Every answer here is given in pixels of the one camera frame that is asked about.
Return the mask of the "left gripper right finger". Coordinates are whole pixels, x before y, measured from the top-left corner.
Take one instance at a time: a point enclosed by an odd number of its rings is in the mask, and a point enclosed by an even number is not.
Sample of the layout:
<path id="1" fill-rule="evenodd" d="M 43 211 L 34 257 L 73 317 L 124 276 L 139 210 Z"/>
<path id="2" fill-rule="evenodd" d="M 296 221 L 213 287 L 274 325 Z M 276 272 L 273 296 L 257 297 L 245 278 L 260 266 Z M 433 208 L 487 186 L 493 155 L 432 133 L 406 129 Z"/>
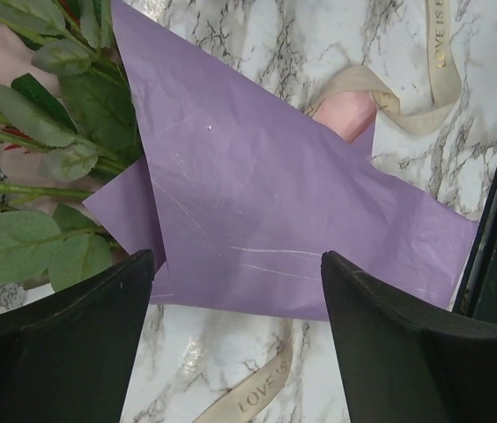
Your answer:
<path id="1" fill-rule="evenodd" d="M 323 255 L 323 292 L 354 422 L 497 422 L 497 325 Z"/>

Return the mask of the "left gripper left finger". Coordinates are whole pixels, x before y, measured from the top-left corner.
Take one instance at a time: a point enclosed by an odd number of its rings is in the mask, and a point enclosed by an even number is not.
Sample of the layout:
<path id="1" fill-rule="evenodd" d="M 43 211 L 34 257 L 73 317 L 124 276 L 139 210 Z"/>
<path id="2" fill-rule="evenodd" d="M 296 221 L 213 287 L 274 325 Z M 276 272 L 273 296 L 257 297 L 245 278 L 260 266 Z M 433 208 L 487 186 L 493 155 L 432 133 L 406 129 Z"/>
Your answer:
<path id="1" fill-rule="evenodd" d="M 150 300 L 141 250 L 0 315 L 0 422 L 117 422 Z"/>

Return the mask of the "pink wrapping paper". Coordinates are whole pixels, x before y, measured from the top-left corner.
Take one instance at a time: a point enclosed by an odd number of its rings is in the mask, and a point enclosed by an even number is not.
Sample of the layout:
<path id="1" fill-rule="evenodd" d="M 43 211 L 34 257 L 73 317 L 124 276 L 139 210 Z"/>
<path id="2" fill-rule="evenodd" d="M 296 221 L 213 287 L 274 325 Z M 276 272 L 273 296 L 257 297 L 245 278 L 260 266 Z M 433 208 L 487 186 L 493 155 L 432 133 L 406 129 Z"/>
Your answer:
<path id="1" fill-rule="evenodd" d="M 13 31 L 0 24 L 0 84 L 8 85 L 14 78 L 32 74 L 55 96 L 61 95 L 57 77 L 31 65 L 33 54 Z M 376 106 L 364 92 L 337 93 L 327 100 L 314 114 L 314 119 L 335 131 L 348 143 L 357 142 L 368 152 L 372 150 L 373 125 Z M 87 176 L 75 182 L 55 182 L 38 173 L 41 155 L 37 152 L 10 144 L 0 144 L 0 182 L 84 189 L 94 192 L 104 182 Z"/>

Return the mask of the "purple wrapping paper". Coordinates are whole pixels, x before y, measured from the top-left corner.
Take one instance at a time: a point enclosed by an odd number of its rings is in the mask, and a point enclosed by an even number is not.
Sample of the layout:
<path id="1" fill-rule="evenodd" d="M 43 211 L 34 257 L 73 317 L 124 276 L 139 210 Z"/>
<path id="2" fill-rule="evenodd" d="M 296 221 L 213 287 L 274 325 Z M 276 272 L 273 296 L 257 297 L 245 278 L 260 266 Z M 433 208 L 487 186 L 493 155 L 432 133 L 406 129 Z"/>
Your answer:
<path id="1" fill-rule="evenodd" d="M 261 86 L 112 4 L 145 156 L 85 200 L 157 303 L 327 319 L 323 253 L 448 306 L 477 226 Z"/>

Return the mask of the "beige printed ribbon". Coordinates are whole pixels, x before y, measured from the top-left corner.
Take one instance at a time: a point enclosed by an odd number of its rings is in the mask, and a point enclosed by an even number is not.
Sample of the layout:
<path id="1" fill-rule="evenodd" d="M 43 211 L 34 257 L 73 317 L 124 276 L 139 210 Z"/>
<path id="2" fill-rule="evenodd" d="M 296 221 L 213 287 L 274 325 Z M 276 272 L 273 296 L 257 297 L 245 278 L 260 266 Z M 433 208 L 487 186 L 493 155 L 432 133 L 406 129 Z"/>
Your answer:
<path id="1" fill-rule="evenodd" d="M 450 47 L 450 1 L 427 1 L 427 88 L 409 71 L 411 40 L 387 34 L 392 20 L 409 20 L 411 1 L 370 1 L 361 31 L 359 73 L 374 70 L 380 84 L 365 86 L 366 102 L 385 113 L 388 125 L 409 137 L 426 137 L 442 126 L 462 91 Z M 322 322 L 211 313 L 194 364 L 210 380 L 209 353 L 215 341 L 241 357 L 233 363 L 249 372 L 233 390 L 199 417 L 200 422 L 344 422 L 345 396 L 338 376 L 330 326 Z"/>

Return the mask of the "peach pink flower stem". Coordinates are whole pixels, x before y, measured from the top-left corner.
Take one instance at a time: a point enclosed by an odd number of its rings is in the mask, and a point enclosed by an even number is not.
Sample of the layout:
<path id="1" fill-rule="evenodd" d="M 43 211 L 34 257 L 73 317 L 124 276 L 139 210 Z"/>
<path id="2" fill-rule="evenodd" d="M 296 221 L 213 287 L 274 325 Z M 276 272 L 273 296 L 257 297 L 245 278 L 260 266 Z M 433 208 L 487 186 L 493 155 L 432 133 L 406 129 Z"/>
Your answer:
<path id="1" fill-rule="evenodd" d="M 55 290 L 111 266 L 81 210 L 142 152 L 109 1 L 0 1 L 0 284 Z"/>

